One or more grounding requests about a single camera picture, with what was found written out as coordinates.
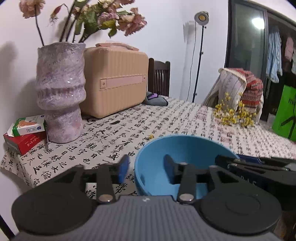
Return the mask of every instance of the gray ribbed surface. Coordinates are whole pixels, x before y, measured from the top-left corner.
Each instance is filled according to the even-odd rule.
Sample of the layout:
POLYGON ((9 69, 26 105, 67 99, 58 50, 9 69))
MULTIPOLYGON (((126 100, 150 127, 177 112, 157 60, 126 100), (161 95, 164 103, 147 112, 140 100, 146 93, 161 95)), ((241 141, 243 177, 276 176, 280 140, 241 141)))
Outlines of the gray ribbed surface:
POLYGON ((192 206, 177 204, 170 196, 122 196, 115 204, 98 206, 89 221, 69 233, 43 237, 21 232, 14 238, 14 241, 58 240, 280 241, 272 233, 253 237, 221 233, 208 226, 192 206))

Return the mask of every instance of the table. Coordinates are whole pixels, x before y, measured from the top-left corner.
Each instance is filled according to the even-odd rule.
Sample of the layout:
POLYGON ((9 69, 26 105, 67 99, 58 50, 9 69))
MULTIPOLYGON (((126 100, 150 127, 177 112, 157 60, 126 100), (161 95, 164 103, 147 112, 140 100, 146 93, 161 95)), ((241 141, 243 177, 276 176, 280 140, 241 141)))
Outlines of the table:
MULTIPOLYGON (((45 140, 23 156, 7 148, 1 167, 36 187, 75 165, 97 168, 107 162, 118 162, 124 154, 130 156, 126 182, 114 185, 116 196, 137 195, 134 184, 134 161, 137 152, 154 138, 171 134, 204 137, 230 148, 238 154, 278 156, 296 159, 296 144, 272 133, 261 123, 255 127, 223 126, 213 115, 213 109, 198 104, 165 97, 167 107, 142 105, 129 108, 103 119, 84 119, 83 133, 67 144, 45 140)), ((96 184, 89 183, 86 194, 95 198, 96 184)))

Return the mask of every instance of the wall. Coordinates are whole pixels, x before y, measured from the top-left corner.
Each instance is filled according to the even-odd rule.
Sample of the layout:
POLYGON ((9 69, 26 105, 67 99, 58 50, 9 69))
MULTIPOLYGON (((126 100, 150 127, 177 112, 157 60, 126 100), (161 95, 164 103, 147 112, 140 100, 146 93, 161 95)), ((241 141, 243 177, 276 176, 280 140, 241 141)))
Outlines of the wall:
MULTIPOLYGON (((17 118, 42 113, 36 105, 34 81, 36 76, 37 48, 41 42, 35 27, 35 19, 24 19, 18 8, 19 1, 5 0, 0 5, 0 16, 6 19, 0 25, 0 133, 5 133, 17 118)), ((61 2, 71 6, 72 0, 50 0, 38 16, 45 44, 58 41, 66 9, 59 13, 55 25, 49 25, 49 16, 61 2)), ((146 17, 147 26, 132 36, 118 32, 114 41, 128 43, 145 52, 149 57, 171 62, 170 96, 178 98, 184 65, 184 39, 180 0, 136 0, 133 6, 146 17)), ((87 47, 109 40, 107 32, 96 33, 86 41, 87 47)), ((3 156, 3 139, 0 138, 0 159, 3 156)), ((0 214, 17 231, 10 214, 14 199, 23 192, 10 178, 0 172, 0 214)), ((5 240, 0 233, 0 240, 5 240)))
MULTIPOLYGON (((268 8, 274 9, 296 22, 296 9, 286 0, 253 0, 268 8)), ((190 66, 194 46, 194 15, 199 11, 207 11, 210 21, 204 31, 204 42, 200 74, 197 84, 195 103, 202 103, 219 76, 218 69, 224 67, 227 35, 228 35, 228 0, 196 1, 182 3, 183 23, 187 23, 186 52, 182 78, 180 99, 186 100, 189 90, 190 66)), ((197 25, 196 47, 193 58, 191 84, 188 101, 192 101, 200 51, 202 27, 197 25)))

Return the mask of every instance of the suitcase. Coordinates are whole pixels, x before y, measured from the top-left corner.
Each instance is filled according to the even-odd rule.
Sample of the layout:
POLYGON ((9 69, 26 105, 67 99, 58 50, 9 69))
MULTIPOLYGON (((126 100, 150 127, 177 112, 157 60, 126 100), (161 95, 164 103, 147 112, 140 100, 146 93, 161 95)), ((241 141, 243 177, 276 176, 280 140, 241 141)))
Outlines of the suitcase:
POLYGON ((102 118, 142 103, 148 56, 123 43, 99 43, 84 52, 86 99, 82 113, 102 118))

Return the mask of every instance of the black circular disc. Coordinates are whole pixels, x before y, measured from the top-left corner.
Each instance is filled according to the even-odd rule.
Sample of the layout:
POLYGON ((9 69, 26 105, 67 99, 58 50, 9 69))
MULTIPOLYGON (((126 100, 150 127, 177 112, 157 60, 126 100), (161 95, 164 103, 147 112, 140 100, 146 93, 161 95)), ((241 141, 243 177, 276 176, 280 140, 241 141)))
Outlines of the black circular disc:
POLYGON ((51 183, 21 195, 11 212, 20 230, 55 235, 84 224, 92 214, 92 200, 71 184, 51 183))
POLYGON ((208 193, 200 210, 212 227, 239 236, 267 231, 281 215, 281 205, 274 196, 240 183, 229 183, 208 193))

